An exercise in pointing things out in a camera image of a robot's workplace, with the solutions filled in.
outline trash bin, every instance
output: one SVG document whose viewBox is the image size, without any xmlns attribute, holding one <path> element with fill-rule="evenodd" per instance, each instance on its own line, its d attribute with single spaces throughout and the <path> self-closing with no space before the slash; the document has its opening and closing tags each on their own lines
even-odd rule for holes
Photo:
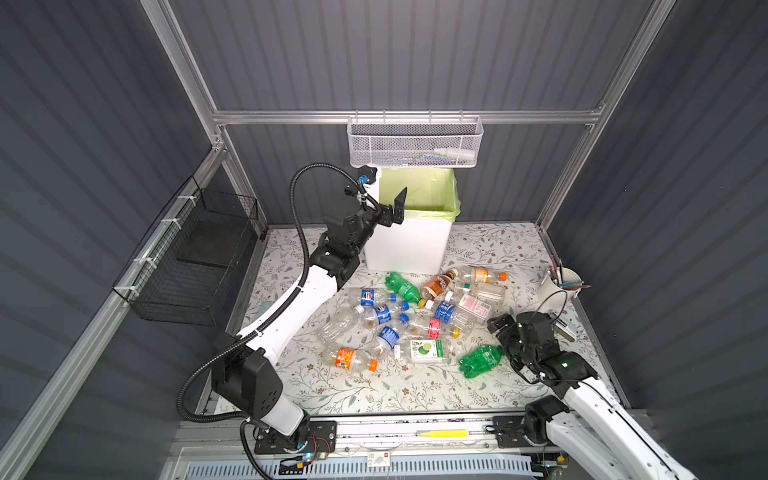
<svg viewBox="0 0 768 480">
<path fill-rule="evenodd" d="M 379 168 L 366 185 L 381 204 L 393 204 L 408 187 L 402 225 L 377 227 L 362 251 L 370 270 L 436 274 L 448 235 L 460 212 L 456 177 L 451 168 Z"/>
</svg>

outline white cup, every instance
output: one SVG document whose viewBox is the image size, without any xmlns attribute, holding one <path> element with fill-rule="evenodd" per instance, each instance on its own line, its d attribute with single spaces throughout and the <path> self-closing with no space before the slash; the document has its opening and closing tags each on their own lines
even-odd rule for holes
<svg viewBox="0 0 768 480">
<path fill-rule="evenodd" d="M 562 281 L 563 283 L 581 282 L 581 277 L 577 275 L 576 272 L 574 272 L 573 270 L 568 268 L 563 268 Z M 563 302 L 565 301 L 563 294 L 559 293 L 558 295 L 552 295 L 552 293 L 555 293 L 558 291 L 565 292 L 566 295 L 568 296 L 568 300 L 572 300 L 576 298 L 576 296 L 581 291 L 581 289 L 564 290 L 560 288 L 554 281 L 552 281 L 552 278 L 550 278 L 549 274 L 546 273 L 544 275 L 544 279 L 541 281 L 541 285 L 538 287 L 538 292 L 536 292 L 536 297 L 538 298 L 539 304 L 541 304 L 541 302 L 544 302 L 544 304 L 541 305 L 541 308 L 539 311 L 546 312 L 548 310 L 557 310 L 559 312 L 560 309 L 563 308 Z"/>
</svg>

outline gray wall panel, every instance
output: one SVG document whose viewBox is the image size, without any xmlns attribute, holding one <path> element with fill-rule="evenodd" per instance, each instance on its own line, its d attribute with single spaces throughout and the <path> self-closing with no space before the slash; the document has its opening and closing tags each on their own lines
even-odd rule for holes
<svg viewBox="0 0 768 480">
<path fill-rule="evenodd" d="M 701 478 L 768 452 L 767 25 L 765 1 L 678 2 L 550 231 L 633 406 Z"/>
<path fill-rule="evenodd" d="M 272 224 L 292 223 L 290 179 L 303 165 L 326 162 L 353 174 L 346 129 L 340 125 L 232 125 L 228 131 Z M 579 135 L 580 125 L 489 125 L 475 168 L 457 168 L 458 220 L 533 220 L 544 206 Z M 343 178 L 310 170 L 299 180 L 296 207 L 306 223 L 323 222 L 323 198 Z"/>
<path fill-rule="evenodd" d="M 210 143 L 136 2 L 0 3 L 0 78 L 5 443 Z M 28 478 L 154 477 L 212 333 L 127 319 Z"/>
<path fill-rule="evenodd" d="M 172 0 L 219 109 L 595 107 L 650 2 Z"/>
</svg>

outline table surface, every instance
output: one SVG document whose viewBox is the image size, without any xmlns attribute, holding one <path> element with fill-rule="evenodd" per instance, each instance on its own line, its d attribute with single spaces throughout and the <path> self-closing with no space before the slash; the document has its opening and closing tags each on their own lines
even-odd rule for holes
<svg viewBox="0 0 768 480">
<path fill-rule="evenodd" d="M 316 247 L 321 228 L 305 229 L 310 252 Z M 459 265 L 487 266 L 504 270 L 508 279 L 506 305 L 513 312 L 534 310 L 536 290 L 545 275 L 549 259 L 544 243 L 533 223 L 455 224 L 443 259 L 443 268 Z M 243 325 L 258 318 L 263 304 L 276 300 L 301 272 L 301 247 L 294 229 L 270 230 L 259 276 L 253 288 Z M 414 412 L 466 409 L 500 409 L 524 406 L 547 395 L 543 385 L 530 386 L 517 377 L 506 359 L 491 372 L 465 379 L 456 361 L 447 366 L 413 365 L 389 356 L 379 362 L 378 370 L 354 374 L 323 363 L 322 343 L 316 333 L 335 313 L 349 302 L 349 295 L 359 295 L 361 287 L 384 286 L 386 273 L 360 268 L 341 292 L 325 302 L 293 337 L 277 363 L 283 379 L 283 392 L 314 415 L 359 412 Z M 430 280 L 428 275 L 406 274 L 416 286 Z M 579 333 L 570 343 L 556 334 L 563 350 L 583 356 L 607 379 L 592 342 L 584 333 L 570 302 L 563 317 Z M 351 329 L 339 341 L 356 348 L 365 345 L 375 333 L 362 326 Z M 483 326 L 475 327 L 459 344 L 465 352 L 481 345 L 498 345 Z M 217 412 L 235 408 L 219 399 Z"/>
</svg>

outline clear plastic bottle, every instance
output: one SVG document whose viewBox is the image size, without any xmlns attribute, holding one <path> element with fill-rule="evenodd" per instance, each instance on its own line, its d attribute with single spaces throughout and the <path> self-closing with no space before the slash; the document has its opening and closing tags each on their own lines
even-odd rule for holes
<svg viewBox="0 0 768 480">
<path fill-rule="evenodd" d="M 346 347 L 327 346 L 323 354 L 325 364 L 350 372 L 375 372 L 379 367 L 370 353 Z"/>
<path fill-rule="evenodd" d="M 413 315 L 408 322 L 408 333 L 423 339 L 458 339 L 462 335 L 462 330 L 457 326 L 449 326 L 440 319 Z"/>
<path fill-rule="evenodd" d="M 445 301 L 451 302 L 461 310 L 466 310 L 475 316 L 477 323 L 485 323 L 493 315 L 494 308 L 490 303 L 480 300 L 471 293 L 448 292 L 445 295 Z"/>
<path fill-rule="evenodd" d="M 384 283 L 388 289 L 400 295 L 406 302 L 418 305 L 422 301 L 422 294 L 419 293 L 419 289 L 397 272 L 390 273 Z"/>
<path fill-rule="evenodd" d="M 397 295 L 386 288 L 364 288 L 360 291 L 360 305 L 378 306 L 387 302 L 396 302 Z"/>
<path fill-rule="evenodd" d="M 472 327 L 481 321 L 475 314 L 457 309 L 456 305 L 448 302 L 430 300 L 425 307 L 432 312 L 432 318 L 442 321 L 447 326 L 458 327 L 464 334 L 469 333 Z"/>
<path fill-rule="evenodd" d="M 463 266 L 458 269 L 462 283 L 497 283 L 507 280 L 507 273 L 483 267 Z"/>
<path fill-rule="evenodd" d="M 490 303 L 498 308 L 504 305 L 504 297 L 507 294 L 507 287 L 504 285 L 493 285 L 492 283 L 478 283 L 477 285 L 465 283 L 461 287 L 457 286 L 454 291 L 456 294 L 458 294 L 459 291 L 470 293 L 483 302 Z"/>
<path fill-rule="evenodd" d="M 437 300 L 439 296 L 445 292 L 451 285 L 451 282 L 458 275 L 458 270 L 451 268 L 450 270 L 442 273 L 424 285 L 419 292 L 422 294 L 422 301 L 419 302 L 419 306 L 424 308 L 427 300 Z"/>
<path fill-rule="evenodd" d="M 379 325 L 383 325 L 395 318 L 402 312 L 407 312 L 411 309 L 408 302 L 403 303 L 385 303 L 377 307 L 358 305 L 355 307 L 359 317 L 362 317 L 362 326 L 367 329 L 372 329 Z"/>
<path fill-rule="evenodd" d="M 325 344 L 332 344 L 345 331 L 359 322 L 360 314 L 351 307 L 342 308 L 328 323 L 320 327 L 317 337 Z"/>
<path fill-rule="evenodd" d="M 380 357 L 386 353 L 392 352 L 395 344 L 406 334 L 406 329 L 410 323 L 410 318 L 401 313 L 400 317 L 388 323 L 379 335 L 373 339 L 373 348 L 371 353 L 374 357 Z"/>
</svg>

